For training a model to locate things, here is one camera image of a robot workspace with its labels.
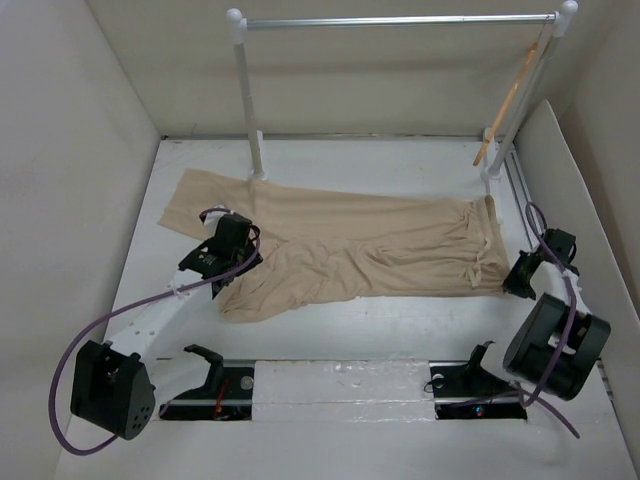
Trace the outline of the beige trousers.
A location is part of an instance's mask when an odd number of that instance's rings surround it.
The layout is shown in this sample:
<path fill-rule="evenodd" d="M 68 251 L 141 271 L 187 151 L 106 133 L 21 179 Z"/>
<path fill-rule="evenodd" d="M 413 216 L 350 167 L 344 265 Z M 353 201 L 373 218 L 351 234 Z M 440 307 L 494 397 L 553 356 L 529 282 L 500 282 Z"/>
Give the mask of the beige trousers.
<path fill-rule="evenodd" d="M 188 169 L 159 222 L 201 240 L 200 216 L 217 206 L 261 231 L 262 263 L 218 297 L 234 322 L 358 297 L 493 295 L 510 269 L 489 196 L 364 195 Z"/>

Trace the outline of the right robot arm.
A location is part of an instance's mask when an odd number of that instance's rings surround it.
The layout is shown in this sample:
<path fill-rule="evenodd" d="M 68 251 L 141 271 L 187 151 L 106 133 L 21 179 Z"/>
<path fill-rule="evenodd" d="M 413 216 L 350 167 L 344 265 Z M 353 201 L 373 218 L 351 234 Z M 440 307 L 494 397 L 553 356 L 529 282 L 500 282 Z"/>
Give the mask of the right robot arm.
<path fill-rule="evenodd" d="M 535 302 L 504 354 L 507 373 L 562 400 L 575 398 L 600 357 L 610 324 L 580 304 L 579 271 L 571 265 L 576 237 L 560 229 L 547 229 L 533 251 L 521 251 L 503 281 L 505 292 Z M 537 294 L 534 275 L 548 267 L 559 282 L 558 294 Z"/>

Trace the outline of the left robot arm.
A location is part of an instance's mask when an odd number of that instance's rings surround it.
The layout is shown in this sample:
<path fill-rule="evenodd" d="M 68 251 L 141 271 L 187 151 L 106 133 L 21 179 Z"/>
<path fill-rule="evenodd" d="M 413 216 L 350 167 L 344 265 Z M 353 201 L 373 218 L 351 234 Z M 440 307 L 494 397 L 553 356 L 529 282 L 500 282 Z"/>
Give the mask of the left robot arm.
<path fill-rule="evenodd" d="M 70 410 L 117 438 L 138 436 L 177 396 L 212 396 L 224 384 L 222 356 L 205 347 L 159 358 L 190 314 L 262 261 L 260 229 L 251 220 L 224 207 L 199 218 L 209 236 L 178 263 L 166 291 L 136 302 L 139 315 L 115 335 L 76 346 Z"/>

